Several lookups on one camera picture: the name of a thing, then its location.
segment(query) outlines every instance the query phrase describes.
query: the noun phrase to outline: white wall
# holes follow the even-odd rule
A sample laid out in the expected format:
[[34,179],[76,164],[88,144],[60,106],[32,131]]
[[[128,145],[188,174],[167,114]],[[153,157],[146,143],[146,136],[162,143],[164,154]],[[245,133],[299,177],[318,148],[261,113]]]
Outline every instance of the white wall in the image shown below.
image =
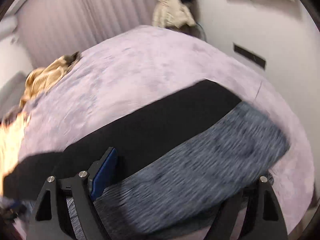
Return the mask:
[[[320,33],[289,0],[198,0],[208,43],[262,73],[300,118],[314,154],[320,196]],[[233,42],[266,59],[263,72],[233,52]]]
[[0,88],[17,72],[27,76],[33,69],[27,51],[17,40],[14,33],[0,40]]

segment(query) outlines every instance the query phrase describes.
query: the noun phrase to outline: metal screw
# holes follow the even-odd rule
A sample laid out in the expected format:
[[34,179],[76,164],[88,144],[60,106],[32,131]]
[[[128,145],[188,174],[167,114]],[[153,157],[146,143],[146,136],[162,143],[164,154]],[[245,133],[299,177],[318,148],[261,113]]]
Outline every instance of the metal screw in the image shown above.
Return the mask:
[[268,182],[268,179],[265,176],[260,177],[261,182],[266,183]]
[[79,177],[83,178],[83,177],[87,176],[87,174],[88,173],[86,171],[81,171],[81,172],[79,172]]
[[54,176],[48,177],[47,181],[48,181],[48,182],[53,182],[53,181],[54,181]]

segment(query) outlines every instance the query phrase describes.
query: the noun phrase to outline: wire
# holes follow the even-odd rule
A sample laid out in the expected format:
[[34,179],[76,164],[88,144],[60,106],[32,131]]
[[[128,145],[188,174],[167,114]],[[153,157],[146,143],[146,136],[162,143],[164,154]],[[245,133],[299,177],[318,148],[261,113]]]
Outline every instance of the wire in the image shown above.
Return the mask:
[[207,42],[207,35],[205,34],[205,31],[204,31],[204,29],[202,28],[202,26],[197,22],[196,23],[197,24],[197,26],[199,26],[200,27],[200,29],[201,29],[201,32],[202,32],[202,36],[203,36],[203,40],[206,42],[206,43],[208,43]]

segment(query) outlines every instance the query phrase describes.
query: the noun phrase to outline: bed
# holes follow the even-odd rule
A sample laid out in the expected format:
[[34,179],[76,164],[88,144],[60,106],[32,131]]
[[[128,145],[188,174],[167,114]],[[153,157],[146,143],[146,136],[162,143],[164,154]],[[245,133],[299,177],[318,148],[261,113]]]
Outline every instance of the bed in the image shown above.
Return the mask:
[[[83,57],[48,93],[25,106],[32,119],[25,129],[20,161],[34,153],[64,150],[103,125],[208,79],[267,114],[287,135],[290,150],[270,173],[287,231],[293,230],[313,195],[312,153],[299,119],[265,78],[196,38],[150,26],[128,31],[151,23],[156,0],[55,1],[27,0],[23,4],[16,14],[21,40],[35,67],[77,50],[83,51]],[[81,240],[72,199],[68,204]],[[244,211],[239,214],[233,239],[243,218]],[[20,233],[25,236],[26,225],[18,223],[22,223]],[[182,239],[203,239],[208,229]]]

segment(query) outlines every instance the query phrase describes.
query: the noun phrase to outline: black object on wall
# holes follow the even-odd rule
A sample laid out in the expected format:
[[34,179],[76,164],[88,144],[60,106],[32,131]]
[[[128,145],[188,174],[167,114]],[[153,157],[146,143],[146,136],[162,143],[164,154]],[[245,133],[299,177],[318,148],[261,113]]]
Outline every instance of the black object on wall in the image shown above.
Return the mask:
[[234,52],[244,56],[245,58],[247,58],[248,60],[254,62],[255,64],[259,65],[261,68],[263,68],[264,70],[266,69],[266,61],[256,55],[256,54],[253,54],[252,52],[249,52],[247,51],[246,49],[236,45],[236,44],[233,44],[233,50]]

